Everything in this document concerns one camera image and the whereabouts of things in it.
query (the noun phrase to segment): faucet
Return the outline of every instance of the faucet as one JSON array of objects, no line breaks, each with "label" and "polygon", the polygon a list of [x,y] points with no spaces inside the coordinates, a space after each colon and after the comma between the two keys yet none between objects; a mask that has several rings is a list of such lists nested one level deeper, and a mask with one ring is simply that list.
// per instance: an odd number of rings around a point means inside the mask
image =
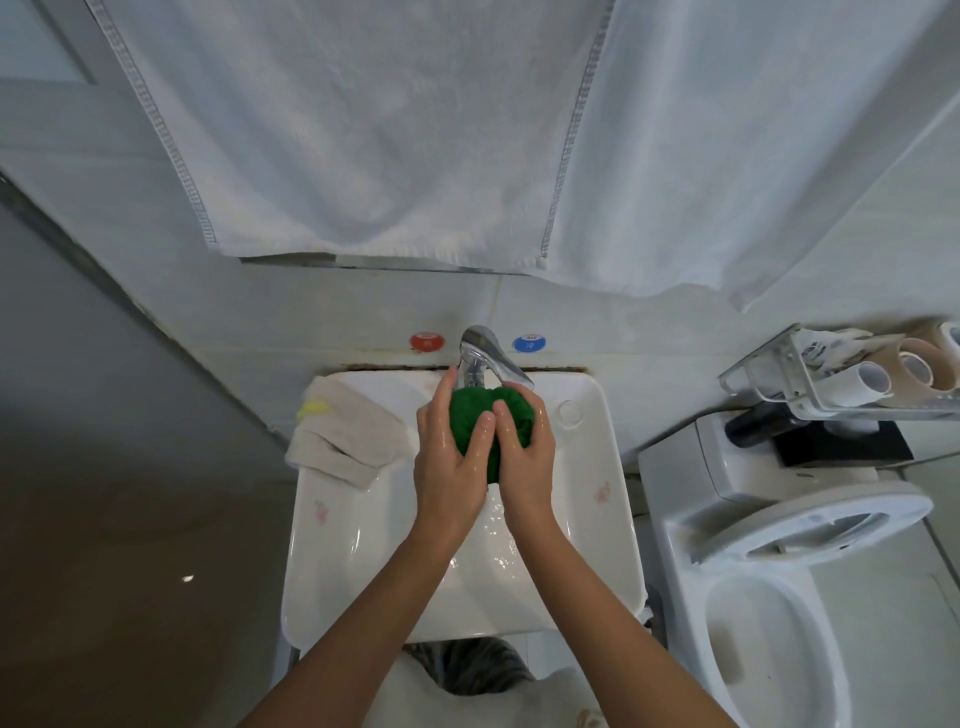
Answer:
[{"label": "faucet", "polygon": [[500,348],[500,342],[487,327],[474,326],[460,337],[460,366],[454,389],[483,387],[484,370],[490,370],[501,382],[512,381],[530,389],[534,383]]}]

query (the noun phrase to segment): white sink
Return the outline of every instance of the white sink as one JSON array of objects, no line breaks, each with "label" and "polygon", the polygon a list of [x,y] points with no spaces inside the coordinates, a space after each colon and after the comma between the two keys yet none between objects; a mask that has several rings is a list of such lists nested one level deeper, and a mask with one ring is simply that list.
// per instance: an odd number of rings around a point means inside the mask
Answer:
[{"label": "white sink", "polygon": [[[437,372],[345,372],[341,382],[407,424],[419,446],[417,408]],[[557,438],[553,509],[567,538],[633,613],[646,593],[610,412],[592,377],[532,374]],[[488,387],[498,384],[488,372]],[[300,469],[281,621],[287,641],[307,649],[387,562],[417,509],[413,460],[385,468],[368,492]],[[554,627],[503,520],[499,488],[414,628],[409,642],[533,632]]]}]

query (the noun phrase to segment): green sponge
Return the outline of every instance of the green sponge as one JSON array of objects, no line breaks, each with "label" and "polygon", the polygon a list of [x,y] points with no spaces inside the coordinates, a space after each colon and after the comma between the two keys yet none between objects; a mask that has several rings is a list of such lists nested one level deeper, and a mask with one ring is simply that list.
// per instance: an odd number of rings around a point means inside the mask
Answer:
[{"label": "green sponge", "polygon": [[[534,408],[527,403],[516,389],[497,387],[465,387],[458,389],[450,397],[450,431],[461,454],[467,454],[470,435],[477,424],[480,413],[493,411],[493,403],[504,400],[514,416],[516,437],[525,448],[530,445],[530,435],[534,431]],[[490,459],[487,461],[487,482],[495,483],[500,479],[500,442],[493,438]]]}]

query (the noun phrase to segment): hand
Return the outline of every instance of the hand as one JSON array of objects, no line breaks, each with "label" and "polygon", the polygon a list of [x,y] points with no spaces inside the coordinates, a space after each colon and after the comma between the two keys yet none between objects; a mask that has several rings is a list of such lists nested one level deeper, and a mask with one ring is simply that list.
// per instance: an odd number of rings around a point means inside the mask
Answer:
[{"label": "hand", "polygon": [[514,416],[506,402],[493,403],[500,441],[500,498],[507,527],[520,538],[531,529],[557,523],[550,502],[557,443],[543,400],[521,384],[508,382],[506,386],[516,389],[534,408],[534,429],[529,447],[524,448],[516,437]]},{"label": "hand", "polygon": [[452,557],[464,542],[487,498],[487,459],[495,434],[493,414],[477,420],[466,455],[450,431],[450,395],[456,370],[450,367],[433,400],[417,410],[420,452],[414,461],[417,517],[411,533],[425,536]]}]

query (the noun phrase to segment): blue cold water label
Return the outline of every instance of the blue cold water label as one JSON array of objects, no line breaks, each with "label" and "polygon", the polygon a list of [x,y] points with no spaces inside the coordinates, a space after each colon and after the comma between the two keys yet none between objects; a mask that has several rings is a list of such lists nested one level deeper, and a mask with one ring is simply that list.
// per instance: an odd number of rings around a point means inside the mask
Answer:
[{"label": "blue cold water label", "polygon": [[514,339],[514,350],[522,353],[533,353],[540,351],[546,346],[546,339],[538,333],[528,333],[524,336],[518,336]]}]

